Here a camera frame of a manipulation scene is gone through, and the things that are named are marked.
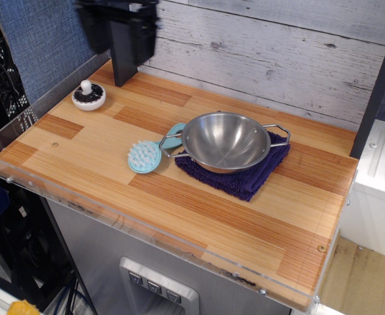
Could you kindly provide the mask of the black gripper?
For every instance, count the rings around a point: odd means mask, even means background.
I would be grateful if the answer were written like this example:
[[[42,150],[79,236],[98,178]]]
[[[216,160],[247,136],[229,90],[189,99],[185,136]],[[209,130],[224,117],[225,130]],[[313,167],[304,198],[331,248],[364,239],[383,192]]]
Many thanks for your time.
[[[76,1],[76,10],[91,49],[100,54],[110,47],[109,23],[131,23],[136,65],[154,56],[159,1]]]

